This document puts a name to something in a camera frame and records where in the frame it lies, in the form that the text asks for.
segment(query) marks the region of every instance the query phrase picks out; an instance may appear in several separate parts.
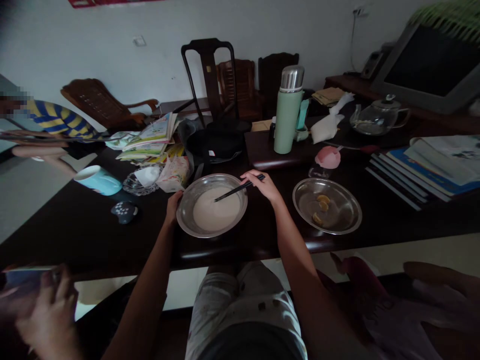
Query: stack of books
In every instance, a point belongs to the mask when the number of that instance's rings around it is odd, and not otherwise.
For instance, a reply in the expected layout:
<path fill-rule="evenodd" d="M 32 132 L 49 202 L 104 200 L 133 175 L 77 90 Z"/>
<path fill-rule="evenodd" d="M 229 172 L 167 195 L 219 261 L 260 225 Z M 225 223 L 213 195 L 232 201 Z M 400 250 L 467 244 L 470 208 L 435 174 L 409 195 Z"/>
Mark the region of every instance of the stack of books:
<path fill-rule="evenodd" d="M 415 138 L 410 144 L 373 154 L 365 169 L 415 210 L 480 188 L 480 136 Z"/>
<path fill-rule="evenodd" d="M 169 154 L 183 155 L 185 148 L 180 139 L 174 136 L 180 122 L 181 119 L 172 112 L 152 122 L 134 137 L 116 158 L 145 166 L 165 163 Z"/>

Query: stainless steel plate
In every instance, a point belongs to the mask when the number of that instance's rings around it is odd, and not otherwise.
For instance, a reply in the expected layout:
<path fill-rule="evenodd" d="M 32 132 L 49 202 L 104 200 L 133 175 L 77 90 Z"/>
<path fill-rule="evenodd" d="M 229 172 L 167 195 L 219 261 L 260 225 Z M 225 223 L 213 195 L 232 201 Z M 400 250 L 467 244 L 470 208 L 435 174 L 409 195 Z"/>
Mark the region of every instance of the stainless steel plate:
<path fill-rule="evenodd" d="M 328 211 L 320 210 L 317 197 L 328 196 Z M 355 197 L 331 180 L 306 178 L 293 189 L 293 204 L 301 217 L 316 229 L 328 234 L 343 235 L 356 230 L 362 222 L 362 209 Z M 314 213 L 323 221 L 322 227 L 312 219 Z"/>

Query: chopsticks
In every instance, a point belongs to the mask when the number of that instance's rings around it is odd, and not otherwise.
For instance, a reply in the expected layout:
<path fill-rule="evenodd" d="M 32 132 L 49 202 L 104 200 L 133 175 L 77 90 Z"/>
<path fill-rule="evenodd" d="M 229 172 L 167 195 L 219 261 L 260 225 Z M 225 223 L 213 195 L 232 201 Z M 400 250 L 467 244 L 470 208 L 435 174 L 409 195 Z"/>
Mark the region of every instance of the chopsticks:
<path fill-rule="evenodd" d="M 257 176 L 257 178 L 258 178 L 258 180 L 263 180 L 263 179 L 265 179 L 265 175 L 260 174 L 260 175 Z M 252 182 L 247 181 L 243 185 L 240 185 L 239 187 L 234 188 L 232 191 L 227 192 L 225 195 L 217 197 L 215 200 L 213 200 L 213 202 L 216 203 L 217 201 L 225 199 L 226 197 L 229 197 L 230 195 L 235 194 L 236 192 L 239 192 L 240 190 L 243 190 L 243 189 L 249 187 L 250 185 L 252 185 Z"/>

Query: tissue box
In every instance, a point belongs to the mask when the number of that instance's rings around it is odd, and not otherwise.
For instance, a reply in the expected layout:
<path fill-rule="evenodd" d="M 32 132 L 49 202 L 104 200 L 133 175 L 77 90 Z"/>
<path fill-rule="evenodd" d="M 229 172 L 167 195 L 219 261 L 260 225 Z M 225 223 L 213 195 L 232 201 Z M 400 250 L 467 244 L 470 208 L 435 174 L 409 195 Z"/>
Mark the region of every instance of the tissue box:
<path fill-rule="evenodd" d="M 155 182 L 166 193 L 176 193 L 185 190 L 189 178 L 189 159 L 186 156 L 167 157 L 165 167 Z"/>

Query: batter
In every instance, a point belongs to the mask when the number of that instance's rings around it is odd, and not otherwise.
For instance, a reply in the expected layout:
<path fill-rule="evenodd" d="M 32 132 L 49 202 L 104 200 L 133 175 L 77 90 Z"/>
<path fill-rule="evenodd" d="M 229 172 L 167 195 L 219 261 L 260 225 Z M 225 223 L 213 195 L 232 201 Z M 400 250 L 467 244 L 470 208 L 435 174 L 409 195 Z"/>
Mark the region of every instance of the batter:
<path fill-rule="evenodd" d="M 232 194 L 223 200 L 216 198 L 228 193 L 228 187 L 215 187 L 205 191 L 193 206 L 193 220 L 205 231 L 218 231 L 230 225 L 240 212 L 240 199 Z"/>

